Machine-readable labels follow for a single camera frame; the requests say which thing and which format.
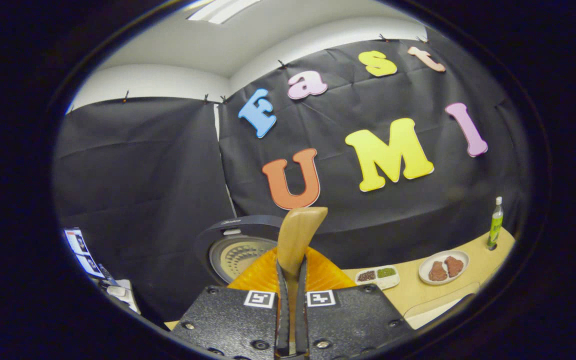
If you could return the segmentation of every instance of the seasoning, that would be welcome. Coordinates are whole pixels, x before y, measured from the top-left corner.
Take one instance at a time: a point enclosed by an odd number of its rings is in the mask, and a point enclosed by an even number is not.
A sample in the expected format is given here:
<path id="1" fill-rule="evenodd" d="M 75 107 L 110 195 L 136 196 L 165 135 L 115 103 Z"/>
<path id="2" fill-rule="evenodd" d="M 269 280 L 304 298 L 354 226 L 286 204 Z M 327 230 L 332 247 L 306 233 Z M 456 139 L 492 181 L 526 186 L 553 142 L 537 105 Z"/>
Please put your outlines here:
<path id="1" fill-rule="evenodd" d="M 366 271 L 359 275 L 357 278 L 359 281 L 368 281 L 368 280 L 375 280 L 375 271 Z"/>
<path id="2" fill-rule="evenodd" d="M 393 268 L 383 268 L 377 270 L 377 278 L 386 278 L 386 276 L 391 276 L 396 274 Z"/>

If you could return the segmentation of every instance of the green food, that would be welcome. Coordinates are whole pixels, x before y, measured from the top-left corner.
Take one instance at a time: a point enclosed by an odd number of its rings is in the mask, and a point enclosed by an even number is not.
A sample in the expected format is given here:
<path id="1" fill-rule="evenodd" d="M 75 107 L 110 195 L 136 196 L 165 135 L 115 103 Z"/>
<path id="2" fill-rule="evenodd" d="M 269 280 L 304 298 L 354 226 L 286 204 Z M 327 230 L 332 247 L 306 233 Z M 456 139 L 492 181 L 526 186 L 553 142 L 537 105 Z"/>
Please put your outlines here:
<path id="1" fill-rule="evenodd" d="M 377 270 L 377 278 L 386 278 L 386 276 L 392 276 L 394 274 L 397 274 L 397 272 L 393 268 L 384 268 Z"/>

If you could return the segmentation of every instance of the white wall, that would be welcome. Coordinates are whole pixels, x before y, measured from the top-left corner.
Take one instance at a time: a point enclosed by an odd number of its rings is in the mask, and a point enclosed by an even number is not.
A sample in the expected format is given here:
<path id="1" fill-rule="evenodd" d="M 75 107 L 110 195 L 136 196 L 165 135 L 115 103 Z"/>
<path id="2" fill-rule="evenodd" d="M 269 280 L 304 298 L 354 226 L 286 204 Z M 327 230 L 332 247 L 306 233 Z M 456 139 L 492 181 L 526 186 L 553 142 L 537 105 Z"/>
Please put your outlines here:
<path id="1" fill-rule="evenodd" d="M 426 29 L 417 22 L 384 17 L 361 17 L 334 21 L 292 36 L 259 54 L 234 75 L 214 73 L 164 64 L 127 64 L 105 68 L 90 75 L 68 111 L 104 100 L 172 97 L 221 102 L 255 79 L 279 68 L 277 60 L 287 64 L 316 51 L 343 44 L 379 39 L 426 38 Z"/>

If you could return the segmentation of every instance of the black fabric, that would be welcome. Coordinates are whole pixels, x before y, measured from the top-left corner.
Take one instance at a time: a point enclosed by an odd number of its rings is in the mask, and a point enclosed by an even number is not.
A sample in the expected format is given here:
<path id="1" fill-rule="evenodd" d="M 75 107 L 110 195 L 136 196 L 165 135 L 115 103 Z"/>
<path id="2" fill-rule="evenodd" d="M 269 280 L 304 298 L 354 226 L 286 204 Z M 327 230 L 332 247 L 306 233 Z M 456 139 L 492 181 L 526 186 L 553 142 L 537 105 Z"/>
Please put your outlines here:
<path id="1" fill-rule="evenodd" d="M 85 105 L 63 121 L 53 174 L 62 225 L 81 228 L 94 259 L 132 281 L 151 317 L 178 320 L 212 283 L 192 244 L 233 217 L 212 104 Z"/>
<path id="2" fill-rule="evenodd" d="M 262 167 L 286 159 L 293 194 L 304 180 L 294 153 L 315 148 L 321 192 L 314 206 L 328 215 L 311 246 L 342 269 L 406 262 L 454 248 L 487 232 L 496 196 L 503 196 L 503 226 L 518 231 L 528 208 L 530 158 L 521 119 L 491 74 L 461 48 L 429 31 L 430 42 L 361 41 L 318 51 L 292 61 L 240 89 L 220 105 L 219 146 L 226 183 L 239 215 L 284 216 L 273 202 Z M 409 55 L 410 46 L 430 53 L 446 72 L 430 69 Z M 359 62 L 377 50 L 397 66 L 393 75 L 375 77 Z M 328 89 L 300 100 L 288 97 L 288 79 L 318 71 Z M 265 137 L 238 112 L 256 89 L 266 96 L 277 121 Z M 445 111 L 464 103 L 489 150 L 470 157 L 460 126 Z M 391 122 L 409 117 L 434 172 L 361 192 L 362 173 L 345 137 L 370 130 L 389 143 Z"/>

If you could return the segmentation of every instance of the foam letter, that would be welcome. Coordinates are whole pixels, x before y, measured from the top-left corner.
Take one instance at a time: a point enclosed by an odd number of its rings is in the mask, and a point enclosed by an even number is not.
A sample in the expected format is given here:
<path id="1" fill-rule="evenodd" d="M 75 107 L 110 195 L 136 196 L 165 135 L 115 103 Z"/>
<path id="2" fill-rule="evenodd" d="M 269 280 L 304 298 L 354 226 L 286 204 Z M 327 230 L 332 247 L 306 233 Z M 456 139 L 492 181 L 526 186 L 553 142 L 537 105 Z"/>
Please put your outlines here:
<path id="1" fill-rule="evenodd" d="M 386 179 L 377 173 L 377 166 L 393 183 L 398 182 L 402 157 L 406 163 L 404 177 L 407 179 L 420 178 L 435 170 L 433 163 L 426 159 L 411 118 L 400 118 L 390 124 L 388 145 L 370 130 L 353 132 L 345 137 L 345 143 L 354 147 L 357 153 L 363 175 L 363 181 L 359 184 L 362 192 L 375 191 L 386 185 Z"/>
<path id="2" fill-rule="evenodd" d="M 480 132 L 477 131 L 473 119 L 466 111 L 466 105 L 461 102 L 455 102 L 446 106 L 445 111 L 453 116 L 459 126 L 461 126 L 461 131 L 468 142 L 468 155 L 474 158 L 488 151 L 488 143 L 482 139 Z"/>
<path id="3" fill-rule="evenodd" d="M 246 120 L 256 129 L 256 137 L 263 138 L 264 135 L 275 125 L 277 116 L 266 116 L 264 112 L 273 111 L 273 105 L 265 100 L 268 95 L 267 89 L 256 89 L 254 94 L 249 98 L 246 104 L 239 110 L 239 118 L 245 117 Z"/>
<path id="4" fill-rule="evenodd" d="M 397 65 L 386 59 L 379 51 L 366 51 L 359 54 L 359 61 L 366 66 L 368 73 L 375 76 L 385 76 L 397 73 Z"/>
<path id="5" fill-rule="evenodd" d="M 328 84 L 322 79 L 317 71 L 303 71 L 288 80 L 288 97 L 297 100 L 306 98 L 308 95 L 320 95 L 328 89 Z"/>
<path id="6" fill-rule="evenodd" d="M 430 54 L 427 51 L 419 50 L 418 48 L 412 46 L 408 49 L 408 54 L 415 55 L 416 57 L 418 57 L 419 60 L 421 60 L 424 64 L 426 64 L 428 68 L 434 71 L 439 71 L 439 73 L 443 73 L 444 71 L 446 71 L 445 66 L 436 63 L 432 59 L 430 59 Z"/>
<path id="7" fill-rule="evenodd" d="M 270 196 L 277 207 L 284 210 L 306 208 L 313 205 L 320 197 L 320 178 L 315 167 L 315 155 L 317 155 L 317 150 L 306 148 L 292 157 L 292 161 L 301 166 L 303 182 L 306 184 L 306 189 L 301 194 L 291 194 L 288 190 L 288 182 L 284 173 L 288 165 L 286 160 L 277 159 L 263 166 L 261 171 L 268 178 Z"/>

